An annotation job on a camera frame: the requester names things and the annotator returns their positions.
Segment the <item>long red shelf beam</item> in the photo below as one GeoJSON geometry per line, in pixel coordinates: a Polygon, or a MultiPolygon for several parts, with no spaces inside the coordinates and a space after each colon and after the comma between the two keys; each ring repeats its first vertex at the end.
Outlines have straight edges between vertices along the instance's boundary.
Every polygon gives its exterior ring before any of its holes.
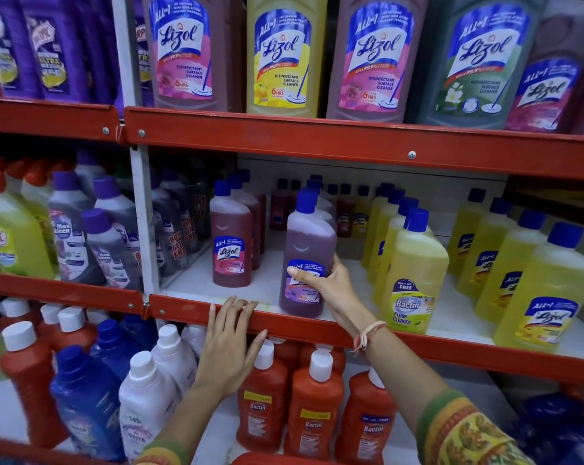
{"type": "MultiPolygon", "coordinates": [[[[154,317],[205,325],[209,306],[209,303],[195,300],[152,295],[143,316],[146,319],[154,317]]],[[[317,342],[340,348],[353,346],[352,337],[336,322],[329,320],[257,311],[251,317],[249,331],[258,333],[262,330],[276,337],[300,342],[317,342]]],[[[422,359],[584,386],[584,359],[439,336],[408,333],[397,333],[397,336],[422,359]]]]}
{"type": "Polygon", "coordinates": [[[584,136],[127,107],[130,145],[584,181],[584,136]]]}

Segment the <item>large yellow cleaner bottle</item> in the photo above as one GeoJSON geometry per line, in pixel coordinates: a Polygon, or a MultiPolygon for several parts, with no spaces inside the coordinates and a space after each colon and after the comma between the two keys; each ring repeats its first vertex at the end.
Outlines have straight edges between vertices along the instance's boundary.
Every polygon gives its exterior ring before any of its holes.
{"type": "Polygon", "coordinates": [[[328,0],[247,0],[247,113],[317,118],[328,0]]]}

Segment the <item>grey bottle purple cap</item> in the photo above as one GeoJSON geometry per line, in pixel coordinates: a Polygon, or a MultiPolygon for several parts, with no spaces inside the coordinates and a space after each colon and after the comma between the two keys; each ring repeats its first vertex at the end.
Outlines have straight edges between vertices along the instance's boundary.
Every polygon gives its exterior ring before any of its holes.
{"type": "Polygon", "coordinates": [[[54,191],[48,201],[48,214],[54,232],[59,277],[62,281],[104,286],[105,276],[87,244],[81,218],[94,201],[81,189],[74,171],[52,171],[54,191]]]}
{"type": "Polygon", "coordinates": [[[112,176],[94,178],[93,188],[95,208],[102,209],[110,217],[113,227],[121,234],[128,249],[133,253],[140,252],[135,203],[121,193],[112,176]]]}
{"type": "Polygon", "coordinates": [[[99,208],[81,212],[86,242],[110,287],[143,291],[139,259],[126,246],[107,213],[99,208]]]}
{"type": "Polygon", "coordinates": [[[85,148],[77,149],[77,165],[75,167],[81,189],[92,200],[96,201],[93,180],[107,175],[106,170],[100,164],[93,151],[85,148]]]}

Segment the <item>blue detergent bottle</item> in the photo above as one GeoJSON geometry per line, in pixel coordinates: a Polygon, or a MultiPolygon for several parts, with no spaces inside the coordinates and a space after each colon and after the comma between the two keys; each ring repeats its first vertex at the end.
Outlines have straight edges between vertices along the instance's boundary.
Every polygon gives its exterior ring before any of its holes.
{"type": "Polygon", "coordinates": [[[144,320],[140,315],[127,314],[119,325],[135,341],[141,351],[152,351],[158,341],[158,329],[155,319],[144,320]]]}
{"type": "Polygon", "coordinates": [[[95,460],[125,462],[119,378],[79,345],[62,349],[55,359],[50,393],[74,449],[95,460]]]}
{"type": "Polygon", "coordinates": [[[116,320],[107,319],[97,326],[97,339],[89,354],[109,367],[119,381],[124,381],[131,368],[131,359],[139,351],[129,333],[116,320]]]}

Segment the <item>large green cleaner bottle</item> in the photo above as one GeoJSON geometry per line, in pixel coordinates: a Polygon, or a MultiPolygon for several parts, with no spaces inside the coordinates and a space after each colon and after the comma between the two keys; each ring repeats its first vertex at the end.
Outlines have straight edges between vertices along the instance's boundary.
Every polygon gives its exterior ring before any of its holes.
{"type": "Polygon", "coordinates": [[[501,130],[549,0],[430,0],[405,120],[501,130]]]}

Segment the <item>red cleaner bottle blue cap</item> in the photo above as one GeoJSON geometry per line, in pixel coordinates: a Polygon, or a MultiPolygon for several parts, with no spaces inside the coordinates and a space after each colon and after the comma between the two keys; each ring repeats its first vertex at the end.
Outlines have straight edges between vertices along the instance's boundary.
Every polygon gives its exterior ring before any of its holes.
{"type": "Polygon", "coordinates": [[[251,212],[252,217],[252,255],[251,255],[251,270],[254,272],[260,268],[261,265],[261,206],[257,197],[245,190],[243,187],[243,181],[241,179],[241,174],[231,173],[228,175],[227,180],[230,183],[231,195],[232,197],[244,204],[251,212]]]}
{"type": "Polygon", "coordinates": [[[238,175],[240,176],[243,189],[256,197],[260,204],[260,255],[265,252],[265,233],[266,233],[266,195],[263,192],[262,187],[257,180],[251,178],[251,172],[249,169],[238,169],[238,175]]]}
{"type": "Polygon", "coordinates": [[[213,282],[225,288],[246,287],[252,271],[252,213],[234,199],[227,180],[215,181],[209,205],[213,282]]]}

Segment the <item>dark red bottle white cap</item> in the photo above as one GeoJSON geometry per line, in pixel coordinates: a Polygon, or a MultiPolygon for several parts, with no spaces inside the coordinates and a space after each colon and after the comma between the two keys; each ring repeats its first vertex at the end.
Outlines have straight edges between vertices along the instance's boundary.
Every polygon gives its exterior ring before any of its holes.
{"type": "Polygon", "coordinates": [[[7,297],[1,302],[3,307],[0,318],[0,331],[5,328],[23,321],[31,322],[37,330],[38,325],[42,322],[42,316],[39,311],[30,308],[27,299],[17,297],[7,297]]]}
{"type": "Polygon", "coordinates": [[[62,332],[58,314],[66,308],[60,303],[46,303],[40,308],[42,320],[37,325],[37,334],[40,338],[52,338],[62,332]]]}
{"type": "Polygon", "coordinates": [[[55,376],[53,352],[47,342],[37,337],[30,321],[12,324],[1,335],[5,352],[0,357],[0,367],[17,393],[29,442],[52,450],[69,437],[50,391],[55,376]]]}
{"type": "Polygon", "coordinates": [[[69,346],[79,346],[89,354],[96,343],[97,331],[87,322],[85,309],[70,306],[57,314],[59,331],[50,337],[49,345],[54,354],[69,346]]]}

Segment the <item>person's left hand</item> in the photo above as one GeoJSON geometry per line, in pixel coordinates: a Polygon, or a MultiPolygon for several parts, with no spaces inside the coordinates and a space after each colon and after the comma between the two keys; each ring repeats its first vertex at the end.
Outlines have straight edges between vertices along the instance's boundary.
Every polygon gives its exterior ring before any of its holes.
{"type": "MultiPolygon", "coordinates": [[[[217,383],[237,383],[240,387],[253,368],[246,366],[247,333],[234,334],[235,300],[244,299],[229,297],[222,307],[217,309],[218,335],[206,336],[195,382],[212,379],[217,383]]],[[[249,322],[257,305],[256,301],[249,302],[249,322]]]]}

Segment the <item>yellow bottle green white label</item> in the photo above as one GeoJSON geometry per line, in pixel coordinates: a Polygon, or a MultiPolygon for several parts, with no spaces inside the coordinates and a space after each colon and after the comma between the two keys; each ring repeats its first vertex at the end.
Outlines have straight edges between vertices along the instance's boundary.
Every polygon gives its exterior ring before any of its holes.
{"type": "Polygon", "coordinates": [[[398,213],[395,218],[393,218],[389,223],[389,229],[386,237],[386,243],[382,252],[382,260],[378,270],[378,277],[376,283],[373,285],[373,296],[372,300],[376,306],[381,304],[382,292],[384,290],[384,285],[386,282],[386,277],[389,271],[390,258],[392,257],[397,233],[403,229],[405,219],[411,208],[419,207],[419,199],[405,196],[403,201],[400,203],[398,213]]]}
{"type": "Polygon", "coordinates": [[[366,270],[369,269],[381,211],[387,205],[391,191],[395,187],[394,183],[382,182],[379,187],[377,187],[376,197],[371,203],[369,218],[367,220],[363,257],[361,259],[361,266],[366,270]]]}
{"type": "Polygon", "coordinates": [[[393,187],[388,190],[387,200],[380,203],[379,213],[376,220],[376,229],[371,240],[370,259],[367,266],[367,280],[372,285],[377,281],[389,223],[396,217],[400,203],[403,201],[405,194],[406,191],[403,188],[393,187]]]}
{"type": "Polygon", "coordinates": [[[412,208],[396,236],[379,300],[391,330],[425,335],[449,264],[443,245],[428,232],[429,211],[412,208]]]}

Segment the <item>person's right hand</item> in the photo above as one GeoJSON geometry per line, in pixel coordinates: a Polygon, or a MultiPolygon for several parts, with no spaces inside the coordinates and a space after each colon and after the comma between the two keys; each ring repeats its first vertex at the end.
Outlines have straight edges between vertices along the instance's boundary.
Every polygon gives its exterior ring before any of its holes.
{"type": "Polygon", "coordinates": [[[335,322],[352,338],[360,336],[377,322],[376,317],[357,297],[348,269],[342,264],[338,255],[334,255],[330,275],[326,278],[331,279],[332,286],[326,291],[319,291],[320,296],[328,306],[335,322]]]}

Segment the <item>yellow bottle blue label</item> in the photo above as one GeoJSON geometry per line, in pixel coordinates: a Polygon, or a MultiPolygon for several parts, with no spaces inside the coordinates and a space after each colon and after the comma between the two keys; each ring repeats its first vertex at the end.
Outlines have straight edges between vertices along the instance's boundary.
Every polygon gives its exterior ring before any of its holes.
{"type": "Polygon", "coordinates": [[[495,197],[481,218],[456,285],[460,294],[474,300],[480,297],[506,234],[516,226],[508,217],[511,207],[509,201],[495,197]]]}
{"type": "Polygon", "coordinates": [[[450,259],[448,273],[454,276],[460,276],[462,273],[475,232],[485,215],[486,209],[483,205],[485,195],[485,189],[471,188],[467,200],[461,204],[456,215],[447,248],[450,259]]]}
{"type": "Polygon", "coordinates": [[[541,232],[546,217],[542,211],[524,209],[516,226],[506,233],[476,302],[477,317],[493,323],[502,320],[533,252],[547,239],[541,232]]]}
{"type": "Polygon", "coordinates": [[[584,305],[584,227],[553,225],[530,257],[492,342],[504,348],[555,353],[584,305]]]}

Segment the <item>dark grey bottle red label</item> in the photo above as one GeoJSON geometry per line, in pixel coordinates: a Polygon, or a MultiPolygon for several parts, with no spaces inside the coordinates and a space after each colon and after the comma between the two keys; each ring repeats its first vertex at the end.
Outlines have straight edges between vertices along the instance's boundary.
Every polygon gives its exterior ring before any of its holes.
{"type": "Polygon", "coordinates": [[[170,278],[189,265],[181,215],[176,200],[163,187],[156,171],[150,169],[157,264],[162,278],[170,278]]]}
{"type": "Polygon", "coordinates": [[[189,158],[189,195],[193,207],[193,219],[200,241],[210,238],[210,180],[206,164],[197,157],[189,158]]]}
{"type": "Polygon", "coordinates": [[[176,207],[180,213],[183,236],[185,238],[188,254],[197,253],[201,244],[199,242],[194,214],[193,205],[187,185],[181,179],[180,174],[169,166],[161,168],[162,187],[172,196],[176,207]]]}

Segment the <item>purple cleaner bottle blue cap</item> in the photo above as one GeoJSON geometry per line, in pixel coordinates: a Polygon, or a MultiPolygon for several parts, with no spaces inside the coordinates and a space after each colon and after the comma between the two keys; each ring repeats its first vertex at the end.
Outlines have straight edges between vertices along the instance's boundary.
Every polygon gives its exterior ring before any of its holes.
{"type": "Polygon", "coordinates": [[[307,180],[304,189],[317,195],[317,209],[330,215],[328,218],[326,218],[326,220],[329,224],[331,224],[331,226],[334,228],[334,231],[336,232],[336,208],[334,204],[332,204],[324,195],[322,195],[322,182],[319,180],[309,179],[307,180]]]}
{"type": "Polygon", "coordinates": [[[283,253],[279,307],[290,315],[316,319],[324,310],[324,300],[314,286],[291,276],[293,267],[319,278],[332,270],[336,249],[336,230],[317,209],[319,194],[303,188],[296,199],[296,209],[289,215],[283,253]]]}

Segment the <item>person's right forearm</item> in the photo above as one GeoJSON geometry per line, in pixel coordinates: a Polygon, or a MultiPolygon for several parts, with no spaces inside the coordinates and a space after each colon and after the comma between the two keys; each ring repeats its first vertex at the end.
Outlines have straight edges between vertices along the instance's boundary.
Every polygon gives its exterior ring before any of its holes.
{"type": "Polygon", "coordinates": [[[432,368],[381,322],[376,322],[355,339],[376,370],[410,431],[417,427],[427,406],[449,386],[432,368]]]}

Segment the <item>row of small blue-capped bottles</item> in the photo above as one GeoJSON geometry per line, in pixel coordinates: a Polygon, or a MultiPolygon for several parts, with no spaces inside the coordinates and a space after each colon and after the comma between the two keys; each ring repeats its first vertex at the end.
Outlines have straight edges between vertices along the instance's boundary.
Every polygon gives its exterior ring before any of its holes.
{"type": "MultiPolygon", "coordinates": [[[[367,220],[373,195],[369,185],[352,185],[348,182],[324,182],[322,175],[311,174],[307,179],[322,182],[324,195],[336,208],[336,224],[338,237],[353,237],[364,239],[367,220]]],[[[307,180],[285,179],[277,180],[270,195],[270,208],[267,213],[268,227],[274,231],[287,228],[288,217],[296,209],[297,197],[306,186],[307,180]]]]}

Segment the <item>green yellow patterned right sleeve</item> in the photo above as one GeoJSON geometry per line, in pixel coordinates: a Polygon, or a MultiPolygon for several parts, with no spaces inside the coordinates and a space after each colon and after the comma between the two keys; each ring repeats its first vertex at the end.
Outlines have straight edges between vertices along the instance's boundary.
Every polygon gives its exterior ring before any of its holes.
{"type": "Polygon", "coordinates": [[[447,389],[417,424],[421,465],[536,465],[461,392],[447,389]]]}

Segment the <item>person's left forearm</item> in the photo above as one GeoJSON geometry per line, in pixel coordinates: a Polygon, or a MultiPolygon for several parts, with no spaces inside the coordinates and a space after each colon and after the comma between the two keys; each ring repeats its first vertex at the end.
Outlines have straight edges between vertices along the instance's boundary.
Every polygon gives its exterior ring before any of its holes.
{"type": "Polygon", "coordinates": [[[238,387],[237,383],[197,380],[144,454],[154,455],[166,450],[180,463],[190,464],[218,405],[238,387]]]}

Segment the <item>green bottle orange cap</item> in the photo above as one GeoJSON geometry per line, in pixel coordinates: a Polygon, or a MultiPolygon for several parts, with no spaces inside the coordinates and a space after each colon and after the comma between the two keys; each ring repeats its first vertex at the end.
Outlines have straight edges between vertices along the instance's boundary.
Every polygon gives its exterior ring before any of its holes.
{"type": "Polygon", "coordinates": [[[25,174],[31,166],[32,160],[28,157],[18,159],[7,165],[4,175],[7,191],[13,196],[21,196],[25,174]]]}
{"type": "Polygon", "coordinates": [[[26,208],[40,226],[50,265],[53,269],[54,276],[58,276],[59,268],[54,226],[48,210],[48,201],[53,191],[45,166],[39,162],[32,163],[23,177],[21,195],[26,208]]]}
{"type": "Polygon", "coordinates": [[[44,236],[37,219],[8,191],[0,170],[0,270],[17,276],[53,280],[44,236]]]}

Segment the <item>purple toilet cleaner bottle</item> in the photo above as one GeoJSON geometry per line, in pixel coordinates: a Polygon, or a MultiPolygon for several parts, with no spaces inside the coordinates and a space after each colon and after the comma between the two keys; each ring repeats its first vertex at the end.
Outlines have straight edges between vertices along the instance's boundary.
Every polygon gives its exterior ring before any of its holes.
{"type": "Polygon", "coordinates": [[[141,86],[142,103],[145,107],[154,107],[155,101],[152,75],[150,72],[145,9],[143,7],[142,0],[131,1],[133,2],[133,19],[137,40],[136,54],[139,65],[139,81],[141,86]]]}
{"type": "Polygon", "coordinates": [[[89,103],[91,94],[73,0],[19,0],[43,98],[89,103]]]}
{"type": "Polygon", "coordinates": [[[111,0],[74,0],[95,103],[112,105],[119,94],[119,62],[111,0]]]}
{"type": "Polygon", "coordinates": [[[44,98],[19,0],[0,0],[0,88],[4,98],[44,98]]]}

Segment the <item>dark blue bottles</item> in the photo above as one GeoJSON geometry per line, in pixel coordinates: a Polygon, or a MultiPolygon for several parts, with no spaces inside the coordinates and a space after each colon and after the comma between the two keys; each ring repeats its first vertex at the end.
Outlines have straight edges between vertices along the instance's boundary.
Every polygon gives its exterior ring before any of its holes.
{"type": "Polygon", "coordinates": [[[561,383],[524,399],[505,431],[536,465],[584,465],[584,389],[561,383]]]}

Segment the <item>white shelf upright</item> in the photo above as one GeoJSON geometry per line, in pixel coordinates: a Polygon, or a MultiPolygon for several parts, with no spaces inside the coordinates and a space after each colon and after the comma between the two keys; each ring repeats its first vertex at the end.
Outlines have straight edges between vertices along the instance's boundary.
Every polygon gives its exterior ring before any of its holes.
{"type": "Polygon", "coordinates": [[[143,301],[148,303],[149,298],[160,288],[160,273],[156,258],[148,147],[136,145],[129,137],[129,133],[135,129],[129,127],[128,108],[143,105],[133,0],[112,0],[112,10],[124,105],[124,131],[130,147],[133,192],[141,245],[143,301]]]}

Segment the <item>short red shelf beam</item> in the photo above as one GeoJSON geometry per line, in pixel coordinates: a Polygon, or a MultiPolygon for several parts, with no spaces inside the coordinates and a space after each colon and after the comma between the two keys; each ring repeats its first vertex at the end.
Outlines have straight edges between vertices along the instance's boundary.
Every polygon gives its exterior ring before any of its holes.
{"type": "Polygon", "coordinates": [[[139,291],[0,273],[0,296],[143,314],[139,291]]]}
{"type": "Polygon", "coordinates": [[[0,98],[0,132],[53,138],[125,142],[114,106],[0,98]]]}

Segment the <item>green yellow patterned sleeve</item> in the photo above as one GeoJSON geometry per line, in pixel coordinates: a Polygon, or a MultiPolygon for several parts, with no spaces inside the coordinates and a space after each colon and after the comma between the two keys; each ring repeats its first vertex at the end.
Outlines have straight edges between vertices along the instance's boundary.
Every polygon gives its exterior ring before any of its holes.
{"type": "Polygon", "coordinates": [[[536,465],[461,392],[447,389],[417,424],[421,465],[536,465]]]}
{"type": "Polygon", "coordinates": [[[155,439],[147,445],[132,465],[189,465],[185,448],[171,439],[155,439]]]}

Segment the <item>green yellow patterned left sleeve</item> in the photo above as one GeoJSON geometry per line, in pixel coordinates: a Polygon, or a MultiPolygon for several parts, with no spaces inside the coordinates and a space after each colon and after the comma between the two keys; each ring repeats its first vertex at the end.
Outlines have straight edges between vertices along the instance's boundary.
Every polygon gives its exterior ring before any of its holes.
{"type": "Polygon", "coordinates": [[[189,465],[185,448],[171,439],[155,439],[147,445],[132,465],[189,465]]]}

